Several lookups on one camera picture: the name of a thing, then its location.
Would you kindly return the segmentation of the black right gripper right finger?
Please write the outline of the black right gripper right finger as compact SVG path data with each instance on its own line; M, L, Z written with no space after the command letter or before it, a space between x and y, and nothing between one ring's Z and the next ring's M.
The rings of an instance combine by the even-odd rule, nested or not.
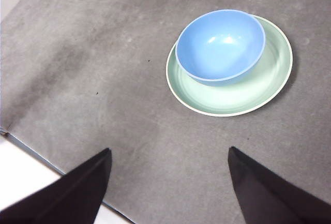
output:
M245 223L330 223L330 204L234 146L228 151L228 166Z

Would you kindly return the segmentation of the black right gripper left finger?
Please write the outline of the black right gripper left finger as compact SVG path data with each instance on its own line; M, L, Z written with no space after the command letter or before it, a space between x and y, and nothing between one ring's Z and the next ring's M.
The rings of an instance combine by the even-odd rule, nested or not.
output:
M1 211L1 223L93 223L107 190L112 153L102 150L51 185Z

